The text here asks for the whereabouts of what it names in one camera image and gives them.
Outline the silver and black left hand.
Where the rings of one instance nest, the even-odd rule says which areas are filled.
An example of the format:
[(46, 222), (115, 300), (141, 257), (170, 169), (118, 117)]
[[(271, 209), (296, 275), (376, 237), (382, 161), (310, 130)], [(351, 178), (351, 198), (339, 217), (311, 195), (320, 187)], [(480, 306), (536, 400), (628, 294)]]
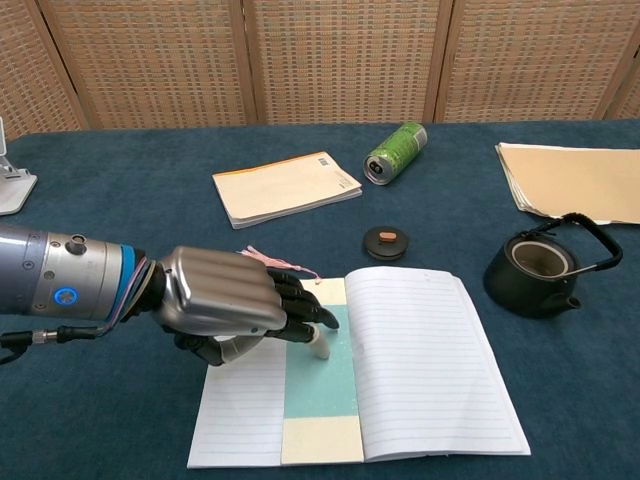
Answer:
[(177, 348), (215, 367), (265, 338), (305, 344), (326, 360), (330, 347), (318, 326), (339, 328), (296, 276), (240, 253), (185, 246), (153, 268), (135, 310), (151, 312)]

